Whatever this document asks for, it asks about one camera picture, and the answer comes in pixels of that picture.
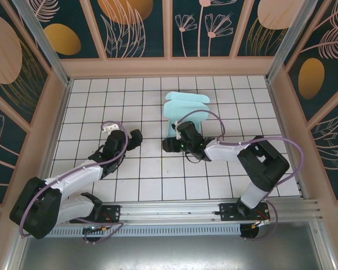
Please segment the aluminium table edge rail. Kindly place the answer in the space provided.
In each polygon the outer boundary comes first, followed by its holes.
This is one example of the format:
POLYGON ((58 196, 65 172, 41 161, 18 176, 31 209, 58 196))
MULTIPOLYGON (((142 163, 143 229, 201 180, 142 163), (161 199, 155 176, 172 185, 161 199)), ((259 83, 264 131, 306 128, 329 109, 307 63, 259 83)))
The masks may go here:
MULTIPOLYGON (((281 136, 289 140, 290 136, 288 134, 282 109, 280 108, 279 101, 275 93, 275 88, 272 86, 271 82, 266 82, 266 86, 277 117, 281 136)), ((284 141, 283 143, 285 145, 286 155, 288 156, 292 173, 285 174, 283 179, 279 181, 277 186, 278 193, 280 196, 298 196, 303 199, 305 198, 305 188, 302 188, 300 169, 303 167, 304 162, 301 158, 301 152, 293 143, 287 141, 284 141)))
POLYGON ((49 178, 52 170, 52 162, 54 160, 55 151, 57 148, 57 141, 59 139, 61 125, 64 119, 66 106, 69 101, 70 91, 72 90, 73 79, 69 78, 67 85, 63 89, 53 122, 48 131, 48 139, 46 140, 45 150, 42 161, 37 172, 37 177, 40 179, 49 178))

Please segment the aluminium frame post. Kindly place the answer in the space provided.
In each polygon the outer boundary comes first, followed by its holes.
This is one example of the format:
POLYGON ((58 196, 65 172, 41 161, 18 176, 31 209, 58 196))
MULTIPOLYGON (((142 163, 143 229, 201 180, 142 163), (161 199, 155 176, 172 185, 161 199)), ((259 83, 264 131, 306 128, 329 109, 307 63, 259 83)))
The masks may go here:
POLYGON ((278 74, 284 60, 288 56, 291 48, 296 43, 299 35, 304 29, 308 19, 312 15, 318 0, 304 0, 294 17, 291 26, 288 28, 282 42, 279 45, 273 61, 265 76, 265 81, 270 84, 278 74))
POLYGON ((36 19, 29 3, 26 0, 12 0, 19 14, 22 16, 24 22, 28 26, 30 32, 33 34, 34 38, 37 40, 38 45, 41 47, 54 71, 58 75, 60 81, 68 86, 70 78, 68 77, 56 51, 51 45, 47 35, 45 34, 41 24, 36 19))

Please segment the small green circuit board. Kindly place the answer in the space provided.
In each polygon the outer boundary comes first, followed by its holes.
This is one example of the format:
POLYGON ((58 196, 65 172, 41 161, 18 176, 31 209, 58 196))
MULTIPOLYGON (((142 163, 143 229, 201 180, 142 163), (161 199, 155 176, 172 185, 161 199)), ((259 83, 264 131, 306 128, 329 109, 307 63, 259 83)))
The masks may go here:
POLYGON ((82 234, 102 235, 109 229, 108 226, 88 226, 82 228, 82 234))

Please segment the light teal cloth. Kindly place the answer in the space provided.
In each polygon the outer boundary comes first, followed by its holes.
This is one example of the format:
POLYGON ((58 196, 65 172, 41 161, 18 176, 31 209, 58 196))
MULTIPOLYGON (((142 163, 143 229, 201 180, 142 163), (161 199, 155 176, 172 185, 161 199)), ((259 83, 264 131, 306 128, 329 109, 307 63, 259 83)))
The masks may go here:
POLYGON ((168 121, 167 138, 176 137, 172 124, 196 110, 209 110, 210 98, 203 94, 169 92, 165 96, 163 115, 168 121))

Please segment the grey metal sheet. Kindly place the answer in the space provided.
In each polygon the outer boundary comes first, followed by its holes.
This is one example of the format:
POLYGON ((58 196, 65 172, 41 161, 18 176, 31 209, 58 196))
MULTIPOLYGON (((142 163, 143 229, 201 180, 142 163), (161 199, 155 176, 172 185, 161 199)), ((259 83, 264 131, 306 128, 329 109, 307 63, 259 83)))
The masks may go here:
POLYGON ((321 234, 307 223, 282 223, 270 238, 235 235, 30 238, 17 245, 10 270, 337 270, 321 234))

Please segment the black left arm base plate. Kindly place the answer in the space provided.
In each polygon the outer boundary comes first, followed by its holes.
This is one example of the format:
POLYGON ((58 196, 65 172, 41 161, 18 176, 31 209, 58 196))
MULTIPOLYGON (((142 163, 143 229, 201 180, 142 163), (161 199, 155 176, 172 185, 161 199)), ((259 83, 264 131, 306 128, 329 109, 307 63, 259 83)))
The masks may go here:
MULTIPOLYGON (((119 222, 121 207, 119 205, 95 206, 93 211, 87 217, 80 217, 90 223, 115 223, 119 222)), ((79 218, 72 219, 70 223, 81 223, 79 218)))

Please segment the aluminium mounting rail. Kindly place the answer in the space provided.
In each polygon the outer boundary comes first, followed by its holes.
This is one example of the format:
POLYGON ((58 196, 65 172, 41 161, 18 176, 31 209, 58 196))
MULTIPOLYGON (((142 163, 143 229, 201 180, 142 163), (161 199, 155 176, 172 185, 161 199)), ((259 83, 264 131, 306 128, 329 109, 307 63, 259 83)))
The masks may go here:
POLYGON ((265 223, 313 221, 322 218, 322 213, 315 200, 301 198, 272 198, 268 204, 270 219, 251 221, 221 221, 215 214, 219 204, 236 203, 230 200, 198 200, 198 201, 168 201, 168 202, 113 202, 103 205, 119 205, 121 207, 119 222, 128 224, 195 224, 209 222, 227 223, 265 223))

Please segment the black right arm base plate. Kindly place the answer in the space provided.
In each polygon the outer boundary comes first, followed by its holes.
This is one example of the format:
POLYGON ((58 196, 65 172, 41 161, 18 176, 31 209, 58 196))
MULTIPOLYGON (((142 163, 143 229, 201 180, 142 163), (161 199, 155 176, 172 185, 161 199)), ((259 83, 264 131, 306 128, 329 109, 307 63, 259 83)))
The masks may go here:
POLYGON ((260 221, 270 219, 268 204, 260 202, 257 207, 249 209, 243 204, 222 203, 219 211, 215 214, 220 216, 221 221, 260 221))

